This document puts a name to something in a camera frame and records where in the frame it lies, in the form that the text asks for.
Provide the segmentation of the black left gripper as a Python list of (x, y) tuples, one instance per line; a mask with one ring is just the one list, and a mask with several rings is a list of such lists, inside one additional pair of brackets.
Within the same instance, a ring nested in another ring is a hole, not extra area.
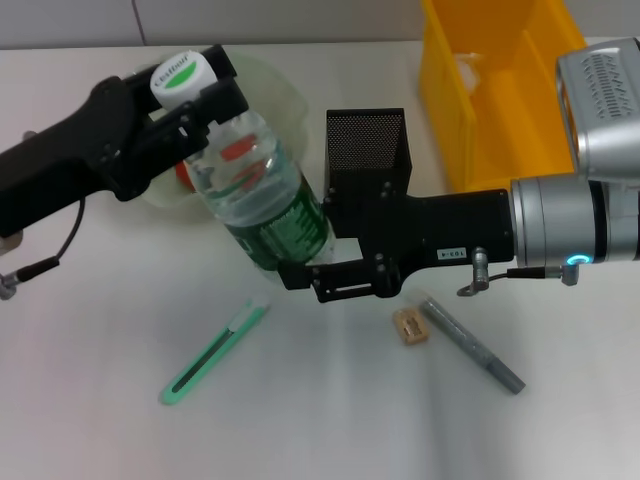
[(69, 117), (1, 153), (1, 235), (9, 237), (79, 199), (139, 196), (154, 177), (139, 155), (152, 95), (143, 80), (99, 82)]

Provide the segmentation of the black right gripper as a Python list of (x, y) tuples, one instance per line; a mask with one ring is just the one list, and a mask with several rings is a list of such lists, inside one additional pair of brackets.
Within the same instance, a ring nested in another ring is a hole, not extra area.
[(473, 251), (490, 263), (515, 257), (509, 194), (504, 189), (382, 200), (379, 183), (329, 186), (322, 203), (338, 238), (358, 238), (363, 259), (334, 264), (280, 262), (287, 290), (313, 289), (320, 303), (391, 298), (413, 273), (470, 265)]

